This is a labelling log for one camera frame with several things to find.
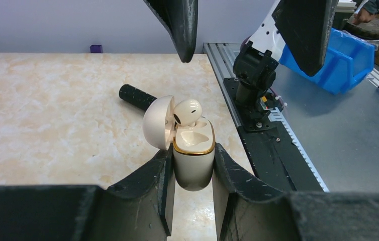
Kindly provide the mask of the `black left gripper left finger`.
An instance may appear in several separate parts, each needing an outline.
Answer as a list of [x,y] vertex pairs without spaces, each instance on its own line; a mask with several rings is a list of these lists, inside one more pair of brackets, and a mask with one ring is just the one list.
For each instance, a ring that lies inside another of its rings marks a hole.
[[97,185],[0,186],[0,240],[166,240],[174,201],[172,151]]

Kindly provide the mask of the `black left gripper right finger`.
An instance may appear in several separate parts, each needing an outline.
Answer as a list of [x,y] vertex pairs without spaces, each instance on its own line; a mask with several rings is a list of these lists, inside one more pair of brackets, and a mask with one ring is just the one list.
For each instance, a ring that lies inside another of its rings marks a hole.
[[379,240],[379,193],[282,192],[215,146],[218,240]]

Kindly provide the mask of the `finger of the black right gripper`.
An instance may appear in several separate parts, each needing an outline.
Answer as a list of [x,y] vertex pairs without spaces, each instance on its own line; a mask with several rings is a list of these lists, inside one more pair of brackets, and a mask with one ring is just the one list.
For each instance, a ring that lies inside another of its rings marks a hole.
[[316,75],[325,63],[337,4],[333,0],[285,0],[272,13],[294,60],[308,76]]
[[191,62],[197,45],[198,0],[146,0],[169,33],[182,63]]

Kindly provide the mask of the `white earbud charging case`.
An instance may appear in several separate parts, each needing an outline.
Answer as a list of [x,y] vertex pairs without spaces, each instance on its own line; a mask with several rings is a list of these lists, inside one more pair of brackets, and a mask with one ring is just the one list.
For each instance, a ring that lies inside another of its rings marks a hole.
[[200,191],[207,187],[213,174],[214,127],[203,113],[194,127],[180,126],[173,117],[177,104],[172,95],[155,100],[143,116],[143,134],[151,146],[172,150],[175,177],[180,187]]

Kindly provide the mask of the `white earbud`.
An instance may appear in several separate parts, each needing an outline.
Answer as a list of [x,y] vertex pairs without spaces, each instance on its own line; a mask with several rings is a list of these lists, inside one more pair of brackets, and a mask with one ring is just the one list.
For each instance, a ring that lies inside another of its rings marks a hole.
[[201,104],[195,99],[187,99],[177,104],[173,110],[173,117],[182,127],[194,127],[203,113]]

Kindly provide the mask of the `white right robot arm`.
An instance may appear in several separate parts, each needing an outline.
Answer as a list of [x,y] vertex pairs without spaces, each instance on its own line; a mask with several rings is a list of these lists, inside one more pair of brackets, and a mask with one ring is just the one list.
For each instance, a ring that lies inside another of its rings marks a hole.
[[[239,104],[253,105],[271,87],[276,67],[288,48],[308,76],[324,66],[337,1],[275,1],[259,28],[241,48],[233,65]],[[197,1],[146,1],[169,33],[183,63],[196,49]]]

